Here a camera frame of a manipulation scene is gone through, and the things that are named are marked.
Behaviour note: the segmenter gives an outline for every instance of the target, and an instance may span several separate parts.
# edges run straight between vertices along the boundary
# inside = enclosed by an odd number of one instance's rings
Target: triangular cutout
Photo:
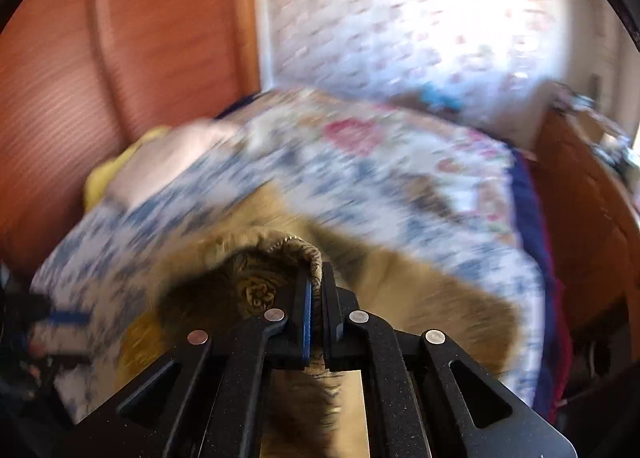
[[[181,369],[179,362],[170,362],[120,406],[120,416],[147,429],[155,429]]]
[[[513,409],[485,384],[480,377],[467,368],[462,361],[449,364],[456,383],[465,399],[466,408],[478,429],[511,416]]]

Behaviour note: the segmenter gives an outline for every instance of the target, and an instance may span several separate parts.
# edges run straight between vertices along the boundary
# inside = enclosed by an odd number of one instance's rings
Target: wallpaper
[[[565,0],[268,0],[277,85],[424,107],[526,144],[540,84],[562,78]]]

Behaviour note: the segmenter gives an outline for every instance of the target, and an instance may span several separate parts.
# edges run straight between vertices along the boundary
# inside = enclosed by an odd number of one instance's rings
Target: floral bedspread
[[[531,405],[543,343],[543,289],[513,225],[511,153],[435,117],[345,102],[311,90],[272,92],[230,118],[241,138],[211,149],[161,193],[123,213],[103,202],[33,280],[89,326],[40,326],[52,350],[85,350],[90,368],[56,379],[76,420],[114,393],[120,337],[146,309],[152,262],[275,180],[293,211],[402,250],[501,295],[521,312],[522,342],[500,378]]]

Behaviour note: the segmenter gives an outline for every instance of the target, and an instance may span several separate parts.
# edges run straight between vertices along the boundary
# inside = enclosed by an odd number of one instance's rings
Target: screw
[[[354,323],[362,324],[369,320],[369,314],[364,310],[354,310],[349,314],[349,319]]]
[[[442,344],[446,339],[444,333],[442,333],[440,330],[429,330],[424,334],[424,338],[427,339],[431,344]]]
[[[270,308],[264,313],[264,318],[272,323],[282,321],[284,319],[284,312],[280,308]]]
[[[194,330],[189,335],[187,335],[187,340],[194,345],[204,344],[207,342],[209,336],[204,330]]]

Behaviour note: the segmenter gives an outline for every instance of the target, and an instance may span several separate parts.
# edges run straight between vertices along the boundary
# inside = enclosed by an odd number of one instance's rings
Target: gripped cloth
[[[153,269],[150,309],[123,337],[118,380],[131,380],[193,329],[213,340],[243,318],[273,305],[277,289],[308,266],[319,304],[321,262],[360,307],[394,328],[438,328],[494,374],[508,368],[518,334],[514,305],[446,276],[431,265],[368,245],[287,211],[273,183],[232,207],[205,234],[168,250]],[[314,308],[313,340],[320,309]],[[358,374],[324,369],[312,349],[304,372],[274,372],[262,456],[368,456]]]

